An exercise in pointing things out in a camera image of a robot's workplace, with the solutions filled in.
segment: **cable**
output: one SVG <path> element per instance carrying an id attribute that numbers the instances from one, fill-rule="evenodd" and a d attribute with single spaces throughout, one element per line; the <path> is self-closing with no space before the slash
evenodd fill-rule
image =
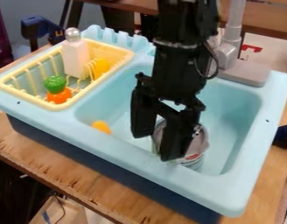
<path id="1" fill-rule="evenodd" d="M 56 195 L 53 195 L 53 196 L 59 202 L 59 205 L 60 205 L 60 207 L 61 207 L 61 209 L 63 211 L 62 216 L 54 223 L 54 224 L 58 224 L 66 216 L 66 210 L 65 210 L 64 206 L 62 205 L 60 199 Z"/>
<path id="2" fill-rule="evenodd" d="M 216 76 L 218 75 L 218 72 L 219 72 L 219 61 L 218 61 L 218 58 L 217 58 L 215 52 L 211 49 L 211 46 L 208 44 L 207 41 L 203 44 L 203 46 L 208 50 L 208 52 L 209 52 L 209 53 L 211 54 L 211 56 L 212 56 L 212 59 L 213 59 L 214 62 L 216 63 L 215 72 L 214 72 L 212 75 L 210 75 L 210 76 L 204 75 L 204 74 L 200 71 L 196 59 L 194 59 L 194 66 L 195 66 L 195 69 L 197 70 L 197 72 L 198 72 L 198 74 L 199 74 L 200 76 L 205 77 L 205 78 L 208 79 L 208 80 L 211 80 L 211 79 L 213 79 L 214 77 L 216 77 Z"/>

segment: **toy sink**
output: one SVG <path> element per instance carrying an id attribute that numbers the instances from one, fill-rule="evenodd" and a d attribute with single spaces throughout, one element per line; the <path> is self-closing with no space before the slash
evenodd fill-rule
<path id="1" fill-rule="evenodd" d="M 181 164 L 161 162 L 151 152 L 149 137 L 135 139 L 130 132 L 130 94 L 136 85 L 135 74 L 151 75 L 152 44 L 143 37 L 131 38 L 95 25 L 82 35 L 129 49 L 134 57 L 68 108 L 51 111 L 0 88 L 0 109 L 219 214 L 242 214 L 284 110 L 287 74 L 271 71 L 264 87 L 218 78 L 207 83 L 199 98 L 206 104 L 201 123 L 209 132 L 210 148 L 203 165 L 193 171 Z M 57 47 L 2 73 L 0 79 Z M 61 59 L 58 63 L 63 73 Z M 95 120 L 106 121 L 113 135 L 91 128 Z"/>

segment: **dish rack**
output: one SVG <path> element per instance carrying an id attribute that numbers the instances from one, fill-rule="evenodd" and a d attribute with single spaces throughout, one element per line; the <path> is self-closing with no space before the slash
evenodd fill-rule
<path id="1" fill-rule="evenodd" d="M 84 40 L 87 41 L 91 60 L 84 66 L 83 74 L 79 79 L 64 73 L 62 46 L 60 45 L 27 65 L 6 74 L 0 79 L 0 88 L 48 110 L 67 109 L 86 93 L 104 82 L 134 56 L 132 51 L 118 46 L 88 38 L 84 38 Z M 99 70 L 99 63 L 97 63 L 99 59 L 107 61 L 109 70 L 95 75 L 95 72 Z M 53 75 L 65 77 L 66 86 L 72 93 L 72 98 L 67 99 L 64 103 L 55 104 L 46 99 L 47 90 L 43 81 Z"/>

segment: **wooden table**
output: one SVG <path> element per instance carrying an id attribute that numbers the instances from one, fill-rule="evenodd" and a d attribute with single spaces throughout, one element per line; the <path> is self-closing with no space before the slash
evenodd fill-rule
<path id="1" fill-rule="evenodd" d="M 158 14 L 157 0 L 118 0 L 113 2 L 106 0 L 74 0 L 68 26 L 78 26 L 84 2 L 148 15 Z M 287 0 L 263 0 L 262 2 L 273 3 L 273 5 L 247 2 L 243 18 L 243 31 L 287 39 L 287 7 L 284 6 L 287 4 Z M 229 3 L 230 0 L 220 0 L 220 14 L 223 25 L 228 20 Z"/>
<path id="2" fill-rule="evenodd" d="M 26 60 L 31 55 L 25 56 L 20 61 Z M 1 69 L 0 72 L 20 61 L 15 61 Z M 287 106 L 281 124 L 286 123 Z M 55 150 L 18 134 L 12 129 L 6 115 L 1 111 L 0 159 L 115 222 L 196 223 L 125 185 L 101 175 L 84 164 L 79 164 Z M 266 158 L 244 215 L 236 219 L 221 217 L 220 223 L 275 223 L 286 177 L 287 150 L 273 146 Z"/>

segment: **yellow ball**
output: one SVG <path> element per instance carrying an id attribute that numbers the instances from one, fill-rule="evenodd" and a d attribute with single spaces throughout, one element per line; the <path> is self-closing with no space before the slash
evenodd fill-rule
<path id="1" fill-rule="evenodd" d="M 107 123 L 104 122 L 104 121 L 96 121 L 96 122 L 93 122 L 93 123 L 92 123 L 92 127 L 95 128 L 95 129 L 97 129 L 97 130 L 99 130 L 99 131 L 102 131 L 102 132 L 104 132 L 104 133 L 106 133 L 106 134 L 109 134 L 109 135 L 112 134 L 110 127 L 109 127 L 109 126 L 107 125 Z"/>

